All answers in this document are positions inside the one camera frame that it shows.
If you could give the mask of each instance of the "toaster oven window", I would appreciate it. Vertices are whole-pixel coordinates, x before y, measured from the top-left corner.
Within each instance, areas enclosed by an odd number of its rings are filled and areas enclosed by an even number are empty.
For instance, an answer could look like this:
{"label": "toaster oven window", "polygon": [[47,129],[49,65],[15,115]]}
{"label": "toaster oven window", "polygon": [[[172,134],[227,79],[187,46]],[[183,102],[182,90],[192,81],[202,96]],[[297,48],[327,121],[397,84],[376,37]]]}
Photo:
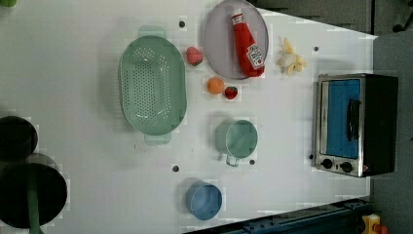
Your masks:
{"label": "toaster oven window", "polygon": [[359,114],[359,105],[355,103],[360,103],[359,80],[328,82],[328,119],[327,131],[324,131],[327,133],[328,155],[351,159],[358,157],[358,118],[355,114]]}

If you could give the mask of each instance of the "green mug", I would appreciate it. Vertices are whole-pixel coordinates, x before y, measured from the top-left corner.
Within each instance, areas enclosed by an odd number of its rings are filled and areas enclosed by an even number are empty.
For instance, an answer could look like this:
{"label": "green mug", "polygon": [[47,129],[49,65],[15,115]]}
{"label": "green mug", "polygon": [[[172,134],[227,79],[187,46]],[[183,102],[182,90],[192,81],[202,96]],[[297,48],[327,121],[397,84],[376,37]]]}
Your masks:
{"label": "green mug", "polygon": [[251,155],[257,142],[257,130],[251,122],[246,120],[228,119],[216,129],[216,148],[227,155],[227,164],[232,167],[237,167],[240,159]]}
{"label": "green mug", "polygon": [[14,7],[18,0],[0,0],[0,7]]}

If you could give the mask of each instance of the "white table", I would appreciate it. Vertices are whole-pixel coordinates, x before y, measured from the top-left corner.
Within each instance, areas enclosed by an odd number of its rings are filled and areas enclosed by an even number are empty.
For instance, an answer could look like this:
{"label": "white table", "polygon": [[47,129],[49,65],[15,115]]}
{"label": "white table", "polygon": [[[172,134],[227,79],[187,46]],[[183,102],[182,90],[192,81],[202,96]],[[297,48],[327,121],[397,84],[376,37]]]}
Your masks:
{"label": "white table", "polygon": [[[205,58],[186,66],[188,109],[170,144],[147,146],[129,125],[117,68],[139,27],[163,26],[181,52],[202,47],[203,22],[219,2],[165,1],[159,8],[160,1],[20,0],[0,9],[1,114],[36,125],[40,152],[69,182],[68,204],[43,227],[47,233],[179,233],[369,195],[369,178],[321,172],[308,159],[318,75],[371,71],[374,37],[363,33],[261,11],[270,34],[265,78],[225,80],[240,88],[238,99],[212,97],[205,83],[216,73]],[[283,37],[309,64],[290,77],[276,66]],[[212,132],[225,117],[256,125],[254,166],[244,160],[231,168],[214,149]],[[211,220],[186,211],[194,179],[223,192]]]}

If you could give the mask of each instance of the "green colander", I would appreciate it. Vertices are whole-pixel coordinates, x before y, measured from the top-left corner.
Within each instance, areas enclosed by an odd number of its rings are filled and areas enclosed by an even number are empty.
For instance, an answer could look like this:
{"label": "green colander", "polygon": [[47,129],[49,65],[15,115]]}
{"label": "green colander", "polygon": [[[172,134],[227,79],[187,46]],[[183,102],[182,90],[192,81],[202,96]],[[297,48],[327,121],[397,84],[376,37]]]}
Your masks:
{"label": "green colander", "polygon": [[184,61],[161,27],[142,26],[139,36],[119,65],[123,110],[145,139],[167,143],[186,112]]}

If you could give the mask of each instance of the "black pot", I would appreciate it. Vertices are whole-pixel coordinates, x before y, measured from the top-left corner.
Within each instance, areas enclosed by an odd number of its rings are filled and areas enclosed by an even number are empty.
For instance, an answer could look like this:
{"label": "black pot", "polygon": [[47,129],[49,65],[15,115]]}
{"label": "black pot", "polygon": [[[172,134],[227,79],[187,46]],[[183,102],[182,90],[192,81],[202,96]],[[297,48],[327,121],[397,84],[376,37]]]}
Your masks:
{"label": "black pot", "polygon": [[33,153],[37,132],[26,120],[16,116],[0,119],[0,161],[14,162]]}
{"label": "black pot", "polygon": [[56,169],[38,163],[9,164],[0,176],[0,219],[16,228],[30,227],[27,204],[30,170],[36,174],[40,225],[53,220],[67,199],[66,182]]}

